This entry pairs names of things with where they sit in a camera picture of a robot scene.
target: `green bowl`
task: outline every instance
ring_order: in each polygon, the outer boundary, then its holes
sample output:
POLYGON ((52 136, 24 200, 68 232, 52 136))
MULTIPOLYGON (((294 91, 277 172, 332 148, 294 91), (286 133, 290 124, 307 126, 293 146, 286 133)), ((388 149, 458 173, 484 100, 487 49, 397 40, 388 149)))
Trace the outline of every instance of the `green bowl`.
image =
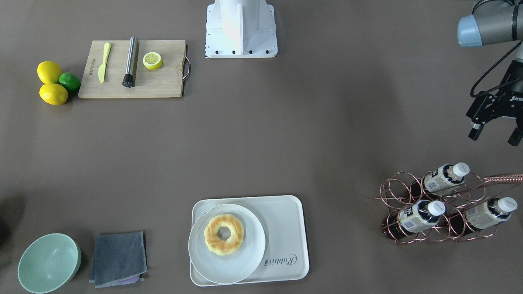
POLYGON ((82 254, 69 236, 53 233, 34 241, 18 264, 18 280, 31 293, 48 293, 70 281, 82 254))

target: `gray cloth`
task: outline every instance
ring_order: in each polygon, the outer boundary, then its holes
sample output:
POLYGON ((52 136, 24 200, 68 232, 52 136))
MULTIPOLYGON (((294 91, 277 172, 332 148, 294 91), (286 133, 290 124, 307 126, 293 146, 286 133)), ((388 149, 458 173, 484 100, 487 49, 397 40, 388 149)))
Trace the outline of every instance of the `gray cloth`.
POLYGON ((143 232, 96 236, 89 279, 95 288, 133 283, 146 271, 143 232))

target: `donut hole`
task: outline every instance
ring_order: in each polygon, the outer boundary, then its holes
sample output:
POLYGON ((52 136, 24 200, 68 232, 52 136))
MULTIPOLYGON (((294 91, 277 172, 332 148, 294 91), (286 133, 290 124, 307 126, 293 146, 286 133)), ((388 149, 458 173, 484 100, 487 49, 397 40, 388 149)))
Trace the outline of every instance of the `donut hole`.
POLYGON ((227 227, 221 227, 216 234, 220 240, 225 241, 231 237, 231 230, 227 227))

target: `donut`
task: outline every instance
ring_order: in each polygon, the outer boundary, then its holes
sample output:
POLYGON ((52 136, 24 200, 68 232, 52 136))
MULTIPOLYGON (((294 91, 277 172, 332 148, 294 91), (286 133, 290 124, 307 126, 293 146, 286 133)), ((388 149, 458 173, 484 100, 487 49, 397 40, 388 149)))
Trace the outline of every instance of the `donut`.
POLYGON ((240 249, 243 243, 244 230, 239 219, 231 214, 219 214, 213 217, 205 230, 205 245, 210 252, 218 255, 229 255, 240 249), (228 228, 231 236, 227 240, 218 237, 218 231, 221 228, 228 228))

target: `lemon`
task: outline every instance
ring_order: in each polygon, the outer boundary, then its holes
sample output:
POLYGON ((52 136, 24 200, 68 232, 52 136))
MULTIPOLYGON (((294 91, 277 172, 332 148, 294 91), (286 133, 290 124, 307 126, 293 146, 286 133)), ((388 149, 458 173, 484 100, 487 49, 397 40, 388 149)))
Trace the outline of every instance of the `lemon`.
POLYGON ((36 71, 44 84, 58 83, 58 78, 62 74, 60 66, 52 61, 41 62, 36 71))
POLYGON ((143 56, 143 65, 148 70, 157 70, 162 67, 162 57, 156 52, 149 52, 143 56))
POLYGON ((67 90, 59 84, 44 84, 40 88, 40 97, 52 105, 64 104, 69 97, 67 90))

